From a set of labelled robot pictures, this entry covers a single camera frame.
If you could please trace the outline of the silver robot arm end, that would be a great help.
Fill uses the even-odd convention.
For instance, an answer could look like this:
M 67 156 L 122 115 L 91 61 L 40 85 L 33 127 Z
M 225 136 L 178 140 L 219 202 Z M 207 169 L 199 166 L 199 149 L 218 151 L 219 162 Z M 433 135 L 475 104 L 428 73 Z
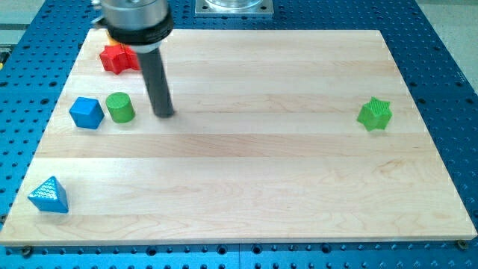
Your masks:
M 174 27 L 167 0 L 99 0 L 109 35 L 136 53 L 158 49 Z

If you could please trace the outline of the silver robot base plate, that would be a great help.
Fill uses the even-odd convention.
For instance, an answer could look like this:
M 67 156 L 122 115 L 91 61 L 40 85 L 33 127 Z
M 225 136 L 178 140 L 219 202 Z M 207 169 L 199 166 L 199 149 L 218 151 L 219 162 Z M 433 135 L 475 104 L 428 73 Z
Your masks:
M 273 0 L 196 0 L 197 17 L 272 16 Z

